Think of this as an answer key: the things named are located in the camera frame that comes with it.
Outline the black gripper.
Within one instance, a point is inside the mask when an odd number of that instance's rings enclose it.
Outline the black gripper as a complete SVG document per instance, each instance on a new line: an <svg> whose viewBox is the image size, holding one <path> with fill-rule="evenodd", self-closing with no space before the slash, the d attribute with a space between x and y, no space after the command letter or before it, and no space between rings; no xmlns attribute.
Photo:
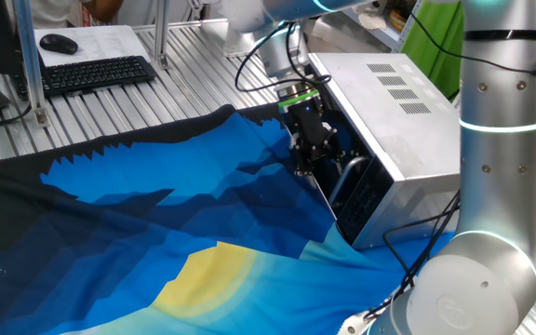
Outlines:
<svg viewBox="0 0 536 335"><path fill-rule="evenodd" d="M296 165L295 174L304 177L311 187L316 187L317 183L303 158L303 146L312 148L326 140L328 159L338 173L342 172L343 152L338 139L338 130L331 125L326 125L326 128L323 126L320 107L321 102L318 98L286 100L280 103L280 112L291 135L290 151Z"/></svg>

